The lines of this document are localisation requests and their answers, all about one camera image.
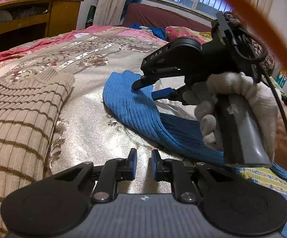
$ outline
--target pillow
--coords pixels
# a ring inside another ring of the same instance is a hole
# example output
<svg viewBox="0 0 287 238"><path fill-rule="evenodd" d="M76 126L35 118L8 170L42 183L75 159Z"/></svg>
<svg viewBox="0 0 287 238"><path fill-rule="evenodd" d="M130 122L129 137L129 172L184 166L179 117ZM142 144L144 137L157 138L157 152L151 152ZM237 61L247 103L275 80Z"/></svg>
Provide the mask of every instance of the pillow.
<svg viewBox="0 0 287 238"><path fill-rule="evenodd" d="M198 32L191 30L186 27L173 27L169 26L165 29L165 34L167 35L167 41L171 42L178 37L192 37L204 44L212 40L212 35L210 32Z"/></svg>

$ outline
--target wooden furniture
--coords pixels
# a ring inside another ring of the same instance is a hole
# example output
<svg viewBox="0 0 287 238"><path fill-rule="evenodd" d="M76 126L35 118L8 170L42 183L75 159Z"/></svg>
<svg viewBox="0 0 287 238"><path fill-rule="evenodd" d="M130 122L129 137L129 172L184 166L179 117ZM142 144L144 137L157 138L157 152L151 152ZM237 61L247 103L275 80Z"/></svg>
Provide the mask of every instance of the wooden furniture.
<svg viewBox="0 0 287 238"><path fill-rule="evenodd" d="M0 23L0 52L37 39L75 30L82 1L16 0L1 3L0 10L6 10L11 14L32 7L47 12Z"/></svg>

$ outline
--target white glove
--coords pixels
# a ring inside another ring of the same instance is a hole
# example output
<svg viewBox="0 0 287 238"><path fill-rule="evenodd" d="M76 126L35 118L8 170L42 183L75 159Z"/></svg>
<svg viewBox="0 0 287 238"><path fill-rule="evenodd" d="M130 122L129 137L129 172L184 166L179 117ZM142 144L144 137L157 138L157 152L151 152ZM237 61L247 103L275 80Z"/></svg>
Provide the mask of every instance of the white glove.
<svg viewBox="0 0 287 238"><path fill-rule="evenodd" d="M271 89L262 82L256 84L251 77L245 76L244 73L212 74L206 84L213 94L240 94L248 100L260 127L264 149L273 162L279 109ZM192 91L184 93L183 99L190 105L197 105L199 99L196 94L198 94L198 86L193 85ZM220 148L217 147L213 132L216 129L216 119L212 115L214 110L213 101L203 101L195 108L194 114L200 122L204 144L211 149L218 150Z"/></svg>

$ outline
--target gray ribbed surface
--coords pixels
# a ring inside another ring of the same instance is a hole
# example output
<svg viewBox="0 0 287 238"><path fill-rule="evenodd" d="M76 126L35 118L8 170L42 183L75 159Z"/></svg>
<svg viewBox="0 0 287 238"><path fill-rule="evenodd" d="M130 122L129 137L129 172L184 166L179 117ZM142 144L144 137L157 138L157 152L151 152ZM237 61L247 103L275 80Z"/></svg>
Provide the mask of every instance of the gray ribbed surface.
<svg viewBox="0 0 287 238"><path fill-rule="evenodd" d="M57 238L223 238L236 237L211 226L194 205L172 194L119 194L97 204L81 225ZM280 234L265 236L281 238Z"/></svg>

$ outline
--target window sill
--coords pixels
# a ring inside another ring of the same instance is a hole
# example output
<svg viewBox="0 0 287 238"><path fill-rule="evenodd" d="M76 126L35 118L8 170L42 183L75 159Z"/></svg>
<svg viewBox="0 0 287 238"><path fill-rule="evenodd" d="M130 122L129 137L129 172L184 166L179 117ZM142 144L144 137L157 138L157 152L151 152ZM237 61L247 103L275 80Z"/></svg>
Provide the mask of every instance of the window sill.
<svg viewBox="0 0 287 238"><path fill-rule="evenodd" d="M212 21L212 20L215 20L215 17L209 15L209 14L206 14L204 12L201 12L201 11L198 11L198 10L192 10L191 8L189 7L185 7L183 5L179 5L177 3L173 3L171 1L168 1L168 0L147 0L147 1L152 1L152 2L155 2L155 3L160 3L160 4L164 4L164 5L168 5L170 7L173 7L173 8L177 8L177 9L180 9L182 11L186 11L186 12L189 12L193 15L196 15L202 19L205 19L205 20L208 20L208 21Z"/></svg>

